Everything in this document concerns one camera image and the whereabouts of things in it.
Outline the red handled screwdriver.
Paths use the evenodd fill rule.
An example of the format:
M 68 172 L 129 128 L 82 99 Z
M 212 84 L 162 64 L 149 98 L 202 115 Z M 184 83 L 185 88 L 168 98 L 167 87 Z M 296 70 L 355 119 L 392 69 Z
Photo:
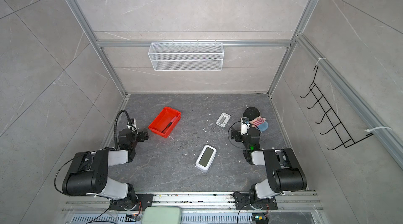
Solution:
M 169 124 L 165 127 L 165 129 L 162 131 L 162 133 L 165 133 L 166 130 L 174 123 L 174 121 L 177 119 L 177 117 L 174 117 Z

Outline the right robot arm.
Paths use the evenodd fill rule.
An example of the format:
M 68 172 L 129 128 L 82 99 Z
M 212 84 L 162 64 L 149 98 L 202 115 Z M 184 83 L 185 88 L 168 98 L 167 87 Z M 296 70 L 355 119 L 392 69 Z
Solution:
M 275 197 L 285 192 L 305 190 L 307 179 L 299 164 L 295 153 L 290 148 L 261 149 L 260 130 L 251 125 L 241 123 L 240 129 L 231 126 L 227 132 L 228 140 L 242 143 L 244 159 L 250 165 L 263 166 L 266 171 L 266 179 L 253 184 L 249 193 L 234 192 L 236 202 L 242 204 L 237 207 L 260 210 L 269 209 L 275 203 Z

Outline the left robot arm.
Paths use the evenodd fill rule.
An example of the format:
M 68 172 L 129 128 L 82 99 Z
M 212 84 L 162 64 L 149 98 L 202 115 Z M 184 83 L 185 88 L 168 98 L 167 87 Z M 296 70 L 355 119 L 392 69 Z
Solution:
M 123 129 L 118 133 L 118 148 L 76 153 L 62 183 L 67 196 L 97 196 L 110 200 L 109 210 L 142 211 L 152 205 L 152 194 L 137 195 L 130 183 L 108 177 L 109 167 L 131 163 L 139 142 L 149 138 L 146 131 Z

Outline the red plastic bin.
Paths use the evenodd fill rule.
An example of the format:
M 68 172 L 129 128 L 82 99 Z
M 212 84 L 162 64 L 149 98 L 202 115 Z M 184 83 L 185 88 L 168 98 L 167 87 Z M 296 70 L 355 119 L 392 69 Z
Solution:
M 163 110 L 158 114 L 158 116 L 152 121 L 152 123 L 148 126 L 148 129 L 163 137 L 163 138 L 168 138 L 173 129 L 176 127 L 178 122 L 181 119 L 181 112 L 172 109 L 170 107 L 164 107 Z M 165 133 L 162 133 L 162 131 L 165 129 L 165 127 L 169 124 L 169 122 L 174 118 L 177 117 L 177 119 L 174 121 L 174 123 L 166 130 Z

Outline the plush doll black hat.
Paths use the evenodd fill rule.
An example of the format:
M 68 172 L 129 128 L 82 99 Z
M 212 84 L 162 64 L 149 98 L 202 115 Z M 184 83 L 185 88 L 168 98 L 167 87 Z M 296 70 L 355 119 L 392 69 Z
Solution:
M 258 128 L 261 132 L 264 132 L 268 129 L 268 122 L 266 118 L 261 116 L 260 111 L 255 107 L 248 107 L 243 115 L 244 118 L 248 118 L 249 122 L 255 127 Z

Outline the small clear plastic case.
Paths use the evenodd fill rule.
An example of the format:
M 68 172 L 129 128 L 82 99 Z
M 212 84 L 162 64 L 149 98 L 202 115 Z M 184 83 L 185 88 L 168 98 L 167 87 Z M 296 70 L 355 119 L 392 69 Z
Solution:
M 231 116 L 229 114 L 223 112 L 217 119 L 216 125 L 220 126 L 221 128 L 224 128 L 229 122 L 230 118 Z

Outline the white digital clock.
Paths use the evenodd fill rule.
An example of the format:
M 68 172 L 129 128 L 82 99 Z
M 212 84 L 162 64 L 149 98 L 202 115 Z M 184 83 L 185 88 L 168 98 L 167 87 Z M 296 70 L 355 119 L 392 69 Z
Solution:
M 195 166 L 201 171 L 208 171 L 213 163 L 216 153 L 217 150 L 214 147 L 205 145 L 195 162 Z

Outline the pale green box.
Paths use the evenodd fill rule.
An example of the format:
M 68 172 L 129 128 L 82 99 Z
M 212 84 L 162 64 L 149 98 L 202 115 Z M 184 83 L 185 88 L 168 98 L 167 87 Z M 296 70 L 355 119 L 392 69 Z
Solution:
M 148 207 L 141 219 L 141 224 L 180 224 L 182 210 L 175 206 Z

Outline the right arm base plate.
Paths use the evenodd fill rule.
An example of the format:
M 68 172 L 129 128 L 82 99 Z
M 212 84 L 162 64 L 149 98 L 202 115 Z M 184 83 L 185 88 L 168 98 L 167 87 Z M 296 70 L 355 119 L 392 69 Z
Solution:
M 233 193 L 237 210 L 277 210 L 277 202 L 275 198 L 259 199 L 255 195 L 248 193 Z

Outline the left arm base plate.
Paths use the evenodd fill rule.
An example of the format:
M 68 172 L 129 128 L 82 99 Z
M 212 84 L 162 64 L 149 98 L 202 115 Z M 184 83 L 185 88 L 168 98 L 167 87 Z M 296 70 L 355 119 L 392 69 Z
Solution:
M 108 210 L 116 211 L 143 211 L 152 206 L 153 194 L 136 194 L 125 199 L 113 200 Z

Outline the aluminium rail base frame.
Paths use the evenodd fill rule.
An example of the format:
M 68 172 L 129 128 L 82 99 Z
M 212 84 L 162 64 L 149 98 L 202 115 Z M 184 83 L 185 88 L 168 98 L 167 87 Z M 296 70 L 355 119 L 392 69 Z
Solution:
M 327 224 L 314 191 L 286 192 L 260 208 L 253 208 L 247 193 L 141 192 L 141 207 L 132 211 L 107 210 L 100 199 L 69 199 L 61 208 L 58 224 L 139 224 L 149 207 L 177 207 L 182 224 Z

